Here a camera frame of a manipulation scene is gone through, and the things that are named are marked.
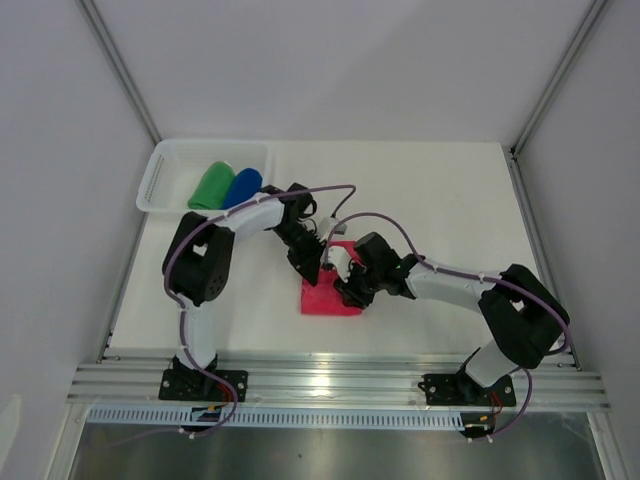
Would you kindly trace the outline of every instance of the robotic arm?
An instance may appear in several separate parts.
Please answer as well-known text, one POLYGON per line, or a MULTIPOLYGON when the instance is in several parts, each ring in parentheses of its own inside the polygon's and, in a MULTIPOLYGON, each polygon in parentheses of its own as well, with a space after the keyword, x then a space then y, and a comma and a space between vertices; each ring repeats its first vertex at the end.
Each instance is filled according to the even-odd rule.
MULTIPOLYGON (((288 192, 297 190, 305 190, 305 187, 293 184, 288 192)), ((390 295, 407 299, 444 301, 484 316, 494 339, 474 352, 457 373, 447 376, 442 388, 440 383, 438 388, 434 388, 434 384, 427 386, 432 380, 437 383, 439 379, 435 377, 442 374, 424 376, 425 382, 419 386, 425 391, 430 405, 488 405, 488 394, 498 388, 504 391, 503 383, 510 382, 509 373, 518 368, 536 368, 562 333, 557 320, 526 295, 483 281, 484 274, 479 272, 453 269, 423 259, 432 265, 427 268, 413 254, 400 258, 375 232, 356 243, 358 259, 351 258, 342 247, 330 247, 323 262, 328 234, 338 221, 325 219, 318 232, 311 232, 301 223, 316 211, 311 194, 260 201, 277 194, 282 191, 266 187, 254 197, 258 200, 257 205, 208 225, 184 245, 185 238, 208 220, 193 212, 186 214, 163 263, 163 273, 166 273, 169 260, 179 250, 169 272, 169 287, 186 305, 188 322, 183 343, 189 345, 196 363, 208 371, 214 371, 217 366, 216 351, 211 342, 214 336, 212 300, 220 295, 227 283, 233 246, 263 230, 273 230, 282 239, 289 248, 289 263, 312 285, 317 284, 321 265, 325 269, 336 269, 339 278, 334 287, 345 305, 367 308, 376 293, 386 290, 390 295), (456 272, 456 275, 445 274, 447 271, 456 272)), ((502 279, 534 295, 568 325, 566 311, 525 267, 511 265, 501 273, 486 276, 502 279)), ((241 378, 246 380, 246 372, 243 373, 241 378)), ((161 399, 217 400, 211 395, 211 381, 203 379, 193 369, 182 348, 173 360, 173 368, 165 372, 163 385, 171 383, 174 390, 175 380, 182 382, 181 390, 168 394, 163 387, 161 399)))
MULTIPOLYGON (((366 308, 377 292, 386 290, 390 295, 409 299, 440 300, 484 316, 494 339, 469 357, 455 378, 454 388, 466 402, 473 403, 518 368, 536 368, 562 333, 558 322, 537 303, 503 286, 482 281, 484 276, 521 287, 548 304, 569 324, 564 308, 521 265, 511 265, 502 273, 489 275, 425 259, 434 266, 430 269, 413 254, 401 259, 375 232, 360 239, 354 250, 359 262, 342 247, 330 247, 328 253, 329 266, 335 265, 340 277, 334 286, 345 304, 366 308), (458 275, 440 273, 445 271, 458 275)), ((451 399, 451 391, 443 395, 451 399)))

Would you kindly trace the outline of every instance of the white table surface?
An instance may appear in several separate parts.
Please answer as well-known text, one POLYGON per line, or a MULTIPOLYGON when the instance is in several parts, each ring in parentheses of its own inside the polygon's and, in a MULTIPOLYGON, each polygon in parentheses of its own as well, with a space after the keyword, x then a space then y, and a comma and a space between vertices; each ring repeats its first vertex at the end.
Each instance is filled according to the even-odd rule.
MULTIPOLYGON (((390 215, 418 250, 441 263, 535 272, 502 149, 497 143, 279 142, 273 184, 354 183, 340 217, 390 215)), ((342 192, 316 194, 318 216, 342 192)), ((162 289, 161 265, 179 216, 150 215, 111 339, 111 348, 177 348, 178 308, 162 289)), ((379 219, 356 219, 345 239, 382 234, 400 256, 402 237, 379 219)), ((218 349, 367 354, 470 353, 490 339, 480 314, 437 301, 379 293, 361 316, 299 313, 300 278, 271 232, 237 245, 229 283, 216 302, 218 349)))

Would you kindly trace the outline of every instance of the blue object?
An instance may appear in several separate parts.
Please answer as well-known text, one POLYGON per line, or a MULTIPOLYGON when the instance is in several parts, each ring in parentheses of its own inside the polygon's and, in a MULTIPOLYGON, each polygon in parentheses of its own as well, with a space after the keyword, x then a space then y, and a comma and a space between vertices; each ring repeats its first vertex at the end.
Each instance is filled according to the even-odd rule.
POLYGON ((253 168, 245 168, 231 182, 227 196, 222 203, 222 209, 226 210, 249 200, 260 191, 260 187, 262 187, 260 172, 253 168))

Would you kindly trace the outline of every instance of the metal floor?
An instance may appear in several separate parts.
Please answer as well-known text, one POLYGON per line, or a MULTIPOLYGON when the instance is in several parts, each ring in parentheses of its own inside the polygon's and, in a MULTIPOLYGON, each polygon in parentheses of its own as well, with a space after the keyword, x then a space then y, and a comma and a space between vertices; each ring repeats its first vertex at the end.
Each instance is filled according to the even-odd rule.
POLYGON ((228 427, 189 441, 149 427, 87 424, 74 480, 603 480, 584 414, 529 414, 493 444, 456 432, 228 427))

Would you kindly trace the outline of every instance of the metal frame edge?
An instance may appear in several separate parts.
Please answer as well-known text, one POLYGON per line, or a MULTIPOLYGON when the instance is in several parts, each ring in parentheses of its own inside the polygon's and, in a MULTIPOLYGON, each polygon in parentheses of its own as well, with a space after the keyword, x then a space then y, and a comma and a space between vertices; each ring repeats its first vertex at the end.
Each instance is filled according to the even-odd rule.
POLYGON ((553 72, 545 85, 542 94, 538 98, 533 111, 529 114, 513 144, 513 152, 516 158, 520 155, 529 141, 529 138, 531 138, 543 117, 553 104, 580 54, 584 50, 589 39, 592 37, 593 32, 596 30, 596 27, 603 18, 607 7, 609 7, 611 3, 612 0, 593 0, 591 2, 591 5, 587 9, 585 15, 582 17, 582 21, 578 25, 575 33, 569 41, 569 44, 560 57, 560 60, 553 69, 553 72))
POLYGON ((160 141, 162 141, 160 132, 149 113, 149 109, 147 108, 147 105, 142 98, 133 77, 131 76, 127 64, 122 58, 120 50, 113 40, 113 36, 111 35, 104 18, 100 14, 100 10, 98 9, 95 1, 76 0, 76 5, 87 21, 89 29, 100 45, 102 53, 104 53, 104 56, 109 62, 118 83, 122 87, 122 91, 127 97, 127 100, 129 100, 136 116, 146 129, 149 138, 151 138, 154 145, 160 143, 160 141))
MULTIPOLYGON (((520 169, 520 165, 518 164, 516 157, 514 157, 511 150, 504 147, 504 155, 507 161, 507 169, 509 170, 511 183, 513 184, 513 190, 516 194, 516 200, 518 201, 518 206, 520 207, 520 214, 522 215, 524 228, 527 232, 527 237, 529 237, 529 244, 531 245, 531 251, 533 253, 533 259, 536 263, 538 275, 540 276, 540 280, 542 281, 542 283, 547 287, 551 294, 561 302, 562 296, 560 295, 558 284, 556 283, 551 269, 549 256, 542 240, 540 227, 538 226, 538 221, 536 220, 536 216, 533 211, 533 205, 531 204, 531 199, 529 197, 529 193, 527 192, 527 187, 525 184, 524 176, 522 175, 522 170, 520 169)), ((571 342, 571 355, 573 355, 576 369, 582 370, 580 358, 573 341, 571 342)))

